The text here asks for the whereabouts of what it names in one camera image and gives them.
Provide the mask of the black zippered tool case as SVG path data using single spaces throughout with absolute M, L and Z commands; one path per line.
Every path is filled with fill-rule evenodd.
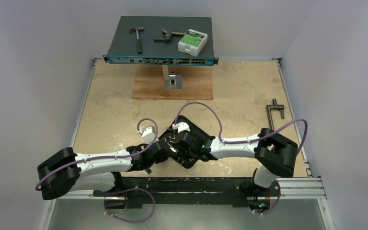
M 190 126 L 190 131 L 197 133 L 198 135 L 208 135 L 205 131 L 203 131 L 201 128 L 199 128 L 197 125 L 195 125 L 193 122 L 191 122 L 187 117 L 183 116 L 183 115 L 179 115 L 178 116 L 178 122 L 186 122 L 189 126 Z M 176 133 L 173 129 L 172 129 L 172 125 L 170 125 L 169 127 L 167 127 L 166 131 L 164 131 L 160 136 L 159 136 L 159 140 L 162 140 L 163 138 L 166 138 L 170 133 L 174 133 L 175 136 L 178 134 Z M 215 136 L 211 136 L 211 145 L 212 145 L 212 141 L 215 139 Z M 175 156 L 176 155 L 181 155 L 179 153 L 179 150 L 175 147 L 175 140 L 173 144 L 169 144 L 171 146 L 171 154 L 170 154 L 170 158 L 172 158 L 175 161 Z M 217 158 L 212 156 L 211 154 L 211 150 L 209 151 L 209 154 L 211 156 L 211 160 L 209 161 L 216 161 Z M 195 163 L 198 160 L 185 160 L 185 163 L 183 163 L 181 166 L 186 168 L 186 169 L 190 169 L 192 168 Z

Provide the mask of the silver thinning scissors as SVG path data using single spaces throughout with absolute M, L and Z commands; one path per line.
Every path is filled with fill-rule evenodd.
M 181 155 L 176 155 L 175 156 L 175 161 L 179 164 L 182 165 L 183 163 L 185 163 L 185 158 Z

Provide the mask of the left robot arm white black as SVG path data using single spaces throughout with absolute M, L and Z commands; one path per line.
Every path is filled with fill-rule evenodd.
M 38 165 L 39 182 L 35 189 L 41 191 L 44 200 L 76 190 L 100 190 L 118 196 L 124 183 L 116 178 L 117 173 L 143 171 L 166 161 L 173 153 L 163 141 L 93 155 L 75 153 L 72 147 L 63 148 Z

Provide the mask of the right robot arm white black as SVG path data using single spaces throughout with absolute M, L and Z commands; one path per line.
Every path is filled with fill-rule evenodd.
M 253 158 L 261 166 L 250 181 L 250 189 L 261 195 L 277 178 L 291 178 L 294 175 L 296 157 L 299 151 L 296 142 L 262 128 L 259 134 L 243 138 L 202 136 L 184 130 L 179 132 L 172 146 L 186 160 L 217 161 L 224 158 Z

